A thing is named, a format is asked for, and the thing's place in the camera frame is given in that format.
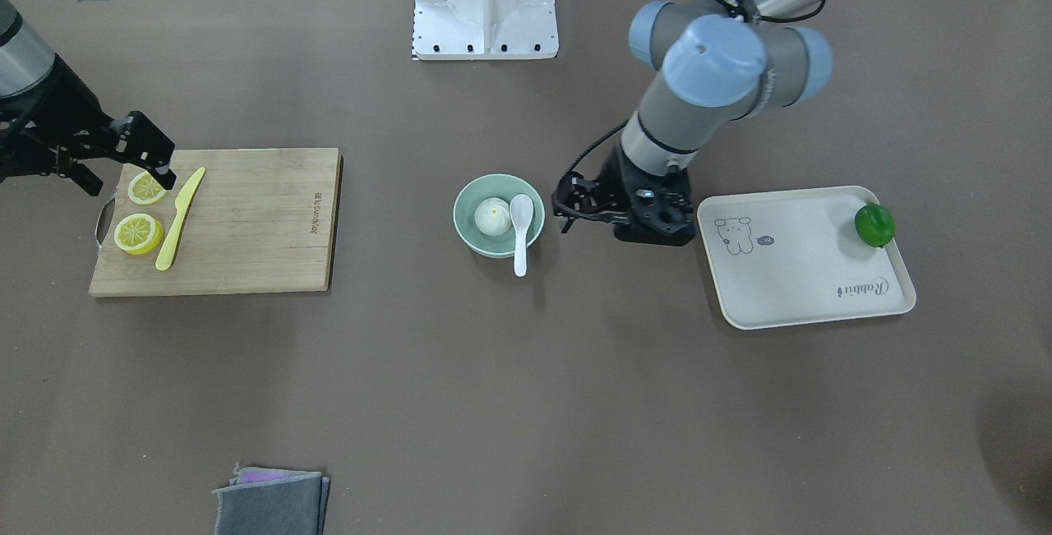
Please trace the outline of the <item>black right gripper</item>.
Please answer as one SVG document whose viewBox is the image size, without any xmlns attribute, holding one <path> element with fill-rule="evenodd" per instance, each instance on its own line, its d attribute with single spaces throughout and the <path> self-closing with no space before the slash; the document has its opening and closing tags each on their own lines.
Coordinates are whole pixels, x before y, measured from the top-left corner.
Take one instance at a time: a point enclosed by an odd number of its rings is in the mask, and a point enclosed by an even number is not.
<svg viewBox="0 0 1052 535">
<path fill-rule="evenodd" d="M 115 119 L 103 112 L 98 98 L 61 57 L 31 90 L 3 98 L 1 179 L 58 174 L 89 196 L 102 182 L 83 164 L 86 159 L 112 159 L 135 164 L 150 173 L 162 189 L 173 190 L 174 143 L 142 112 L 123 122 L 123 150 Z"/>
</svg>

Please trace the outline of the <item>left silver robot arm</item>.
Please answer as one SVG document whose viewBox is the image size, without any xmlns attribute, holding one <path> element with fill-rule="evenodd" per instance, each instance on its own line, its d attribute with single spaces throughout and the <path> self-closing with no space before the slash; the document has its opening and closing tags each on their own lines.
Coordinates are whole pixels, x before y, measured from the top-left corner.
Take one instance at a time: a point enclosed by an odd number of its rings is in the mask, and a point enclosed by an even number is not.
<svg viewBox="0 0 1052 535">
<path fill-rule="evenodd" d="M 684 246 L 696 234 L 686 172 L 722 124 L 818 94 L 832 75 L 820 32 L 791 26 L 823 0 L 653 2 L 629 48 L 655 71 L 598 179 L 622 242 Z"/>
</svg>

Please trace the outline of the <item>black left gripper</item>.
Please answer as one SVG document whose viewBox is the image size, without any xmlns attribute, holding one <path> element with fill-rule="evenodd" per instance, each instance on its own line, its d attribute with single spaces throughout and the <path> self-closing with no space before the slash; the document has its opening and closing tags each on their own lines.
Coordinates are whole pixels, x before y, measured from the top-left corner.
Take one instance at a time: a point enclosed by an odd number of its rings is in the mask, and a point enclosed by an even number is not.
<svg viewBox="0 0 1052 535">
<path fill-rule="evenodd" d="M 604 164 L 604 180 L 612 187 L 616 212 L 627 220 L 615 224 L 620 242 L 683 247 L 697 235 L 695 204 L 684 169 L 649 174 L 616 146 Z"/>
</svg>

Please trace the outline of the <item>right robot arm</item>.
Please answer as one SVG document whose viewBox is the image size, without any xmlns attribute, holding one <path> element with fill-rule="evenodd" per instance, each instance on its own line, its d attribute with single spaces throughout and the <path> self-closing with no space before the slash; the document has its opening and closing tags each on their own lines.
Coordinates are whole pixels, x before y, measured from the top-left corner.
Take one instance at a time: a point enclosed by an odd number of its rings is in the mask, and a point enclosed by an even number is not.
<svg viewBox="0 0 1052 535">
<path fill-rule="evenodd" d="M 86 162 L 110 159 L 171 189 L 177 177 L 168 136 L 142 112 L 106 114 L 15 1 L 1 0 L 2 179 L 57 174 L 97 196 L 103 183 Z"/>
</svg>

